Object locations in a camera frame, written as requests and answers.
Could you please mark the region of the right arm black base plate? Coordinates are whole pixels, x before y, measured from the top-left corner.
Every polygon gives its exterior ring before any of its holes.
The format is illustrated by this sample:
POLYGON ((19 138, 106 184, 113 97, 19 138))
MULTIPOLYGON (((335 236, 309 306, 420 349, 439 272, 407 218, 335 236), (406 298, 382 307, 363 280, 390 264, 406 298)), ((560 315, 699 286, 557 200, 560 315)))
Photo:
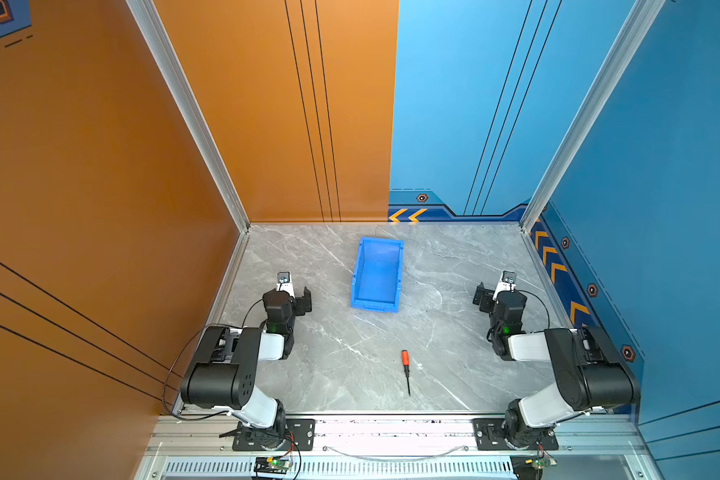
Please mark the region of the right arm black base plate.
POLYGON ((520 422, 509 426, 505 419, 476 418, 471 421, 479 451, 534 450, 556 451, 559 443, 551 428, 531 428, 520 422))

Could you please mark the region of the aluminium front rail frame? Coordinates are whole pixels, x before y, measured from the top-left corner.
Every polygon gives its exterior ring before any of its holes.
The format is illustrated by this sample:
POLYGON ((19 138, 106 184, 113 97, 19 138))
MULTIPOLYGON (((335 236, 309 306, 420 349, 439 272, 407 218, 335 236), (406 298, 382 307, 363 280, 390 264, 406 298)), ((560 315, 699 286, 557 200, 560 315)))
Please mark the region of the aluminium front rail frame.
POLYGON ((511 457, 553 457, 543 479, 659 479, 661 473, 625 415, 592 414, 555 428, 556 451, 479 451, 471 421, 499 418, 459 412, 305 413, 316 421, 312 451, 234 451, 228 418, 158 421, 136 470, 138 479, 255 478, 256 457, 285 457, 279 479, 517 479, 511 457))

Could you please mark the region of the right green circuit board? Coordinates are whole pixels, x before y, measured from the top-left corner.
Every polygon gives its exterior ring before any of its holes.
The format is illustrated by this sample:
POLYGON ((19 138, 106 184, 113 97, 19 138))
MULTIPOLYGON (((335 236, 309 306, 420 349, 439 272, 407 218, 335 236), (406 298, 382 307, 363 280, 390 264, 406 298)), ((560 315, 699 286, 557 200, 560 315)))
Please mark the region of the right green circuit board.
POLYGON ((518 480, 542 480, 543 473, 556 467, 558 462, 553 457, 511 457, 511 464, 518 480))

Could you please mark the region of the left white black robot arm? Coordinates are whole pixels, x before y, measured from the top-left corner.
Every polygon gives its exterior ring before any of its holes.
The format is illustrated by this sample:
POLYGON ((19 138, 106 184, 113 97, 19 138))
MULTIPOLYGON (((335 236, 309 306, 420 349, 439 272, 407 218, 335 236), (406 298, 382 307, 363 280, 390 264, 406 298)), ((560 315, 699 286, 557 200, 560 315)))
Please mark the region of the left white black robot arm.
POLYGON ((238 420, 238 427, 222 434, 252 442, 265 450, 290 447, 295 440, 286 423, 283 403, 256 386, 258 364, 286 360, 295 342, 298 317, 312 311, 312 293, 295 296, 290 288, 263 294, 266 319, 260 326, 204 328, 179 389, 189 405, 211 409, 238 420))

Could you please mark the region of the aluminium corner post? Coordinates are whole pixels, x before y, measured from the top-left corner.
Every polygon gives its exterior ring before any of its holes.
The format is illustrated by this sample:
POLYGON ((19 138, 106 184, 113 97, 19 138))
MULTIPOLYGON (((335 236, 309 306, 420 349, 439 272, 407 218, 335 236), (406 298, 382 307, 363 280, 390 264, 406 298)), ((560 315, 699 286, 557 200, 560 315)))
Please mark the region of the aluminium corner post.
POLYGON ((664 0, 634 2, 519 222, 524 234, 540 218, 664 4, 664 0))
POLYGON ((126 4, 231 218, 238 231, 247 234, 250 220, 155 3, 148 0, 127 0, 126 4))

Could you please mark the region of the left green circuit board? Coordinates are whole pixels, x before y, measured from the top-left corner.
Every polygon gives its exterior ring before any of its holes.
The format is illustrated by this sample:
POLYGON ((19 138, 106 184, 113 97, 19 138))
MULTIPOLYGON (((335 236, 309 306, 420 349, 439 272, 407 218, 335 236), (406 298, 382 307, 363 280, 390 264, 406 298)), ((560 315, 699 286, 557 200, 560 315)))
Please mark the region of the left green circuit board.
POLYGON ((285 457, 256 457, 253 466, 255 478, 284 478, 294 471, 294 463, 285 457))

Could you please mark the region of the right aluminium corner post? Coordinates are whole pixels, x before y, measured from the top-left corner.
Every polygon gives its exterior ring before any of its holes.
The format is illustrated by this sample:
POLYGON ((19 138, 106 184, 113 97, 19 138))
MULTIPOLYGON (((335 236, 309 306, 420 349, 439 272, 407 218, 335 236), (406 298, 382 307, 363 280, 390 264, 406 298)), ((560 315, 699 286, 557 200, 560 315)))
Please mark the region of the right aluminium corner post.
POLYGON ((634 2, 519 222, 524 234, 540 218, 664 4, 664 0, 634 2))

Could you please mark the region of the left aluminium corner post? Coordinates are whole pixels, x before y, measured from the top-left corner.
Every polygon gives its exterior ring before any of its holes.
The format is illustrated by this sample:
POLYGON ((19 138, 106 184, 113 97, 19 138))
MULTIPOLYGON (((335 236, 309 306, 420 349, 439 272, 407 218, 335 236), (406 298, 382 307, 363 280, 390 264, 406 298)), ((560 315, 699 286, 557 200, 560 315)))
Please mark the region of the left aluminium corner post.
POLYGON ((155 3, 148 0, 127 0, 126 4, 231 218, 238 231, 247 234, 250 220, 155 3))

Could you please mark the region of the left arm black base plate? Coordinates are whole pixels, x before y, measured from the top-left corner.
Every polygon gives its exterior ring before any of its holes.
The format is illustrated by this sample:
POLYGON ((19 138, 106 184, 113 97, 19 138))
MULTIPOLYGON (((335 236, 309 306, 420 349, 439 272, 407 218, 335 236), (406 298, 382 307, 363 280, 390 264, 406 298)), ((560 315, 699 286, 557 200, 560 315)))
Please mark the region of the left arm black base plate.
POLYGON ((228 432, 233 438, 234 451, 285 452, 291 448, 301 452, 313 450, 316 421, 312 418, 287 417, 268 429, 238 427, 228 432))

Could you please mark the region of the green circuit board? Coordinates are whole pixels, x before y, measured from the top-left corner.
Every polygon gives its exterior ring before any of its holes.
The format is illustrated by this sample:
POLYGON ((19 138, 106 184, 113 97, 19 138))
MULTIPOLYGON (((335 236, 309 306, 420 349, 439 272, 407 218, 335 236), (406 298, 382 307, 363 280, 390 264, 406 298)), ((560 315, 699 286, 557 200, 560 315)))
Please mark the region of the green circuit board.
POLYGON ((558 462, 553 457, 511 457, 511 464, 518 480, 542 480, 543 473, 556 467, 558 462))
POLYGON ((253 466, 255 478, 284 478, 294 471, 294 463, 285 457, 256 457, 253 466))

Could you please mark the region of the blue plastic bin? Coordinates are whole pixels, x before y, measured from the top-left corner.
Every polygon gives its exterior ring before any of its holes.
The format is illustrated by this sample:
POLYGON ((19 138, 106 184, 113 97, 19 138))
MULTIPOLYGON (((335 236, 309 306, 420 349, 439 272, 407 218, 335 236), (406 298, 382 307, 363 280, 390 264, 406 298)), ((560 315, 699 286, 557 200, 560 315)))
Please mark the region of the blue plastic bin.
POLYGON ((402 291, 404 242, 362 237, 351 282, 350 306, 397 313, 402 291))

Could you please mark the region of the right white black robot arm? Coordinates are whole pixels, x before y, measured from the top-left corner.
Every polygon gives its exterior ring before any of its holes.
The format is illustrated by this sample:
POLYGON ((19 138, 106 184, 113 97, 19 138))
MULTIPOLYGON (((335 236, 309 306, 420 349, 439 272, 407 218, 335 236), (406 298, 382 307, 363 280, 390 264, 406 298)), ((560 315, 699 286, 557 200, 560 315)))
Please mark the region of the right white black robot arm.
POLYGON ((555 448, 555 428, 587 412, 636 404, 640 387, 604 329, 523 330, 524 292, 500 282, 476 287, 473 303, 489 316, 486 335, 494 353, 507 362, 544 362, 554 381, 511 401, 501 420, 475 420, 480 450, 555 448))

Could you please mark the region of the red black screwdriver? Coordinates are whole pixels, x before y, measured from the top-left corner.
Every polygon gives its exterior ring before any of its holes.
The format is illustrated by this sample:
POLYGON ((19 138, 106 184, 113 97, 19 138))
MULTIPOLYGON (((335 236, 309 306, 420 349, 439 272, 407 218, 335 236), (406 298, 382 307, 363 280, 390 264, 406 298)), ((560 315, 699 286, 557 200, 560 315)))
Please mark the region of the red black screwdriver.
POLYGON ((407 350, 403 350, 401 352, 401 361, 403 366, 404 375, 406 378, 406 387, 408 395, 411 395, 411 386, 410 386, 410 356, 409 352, 407 350))

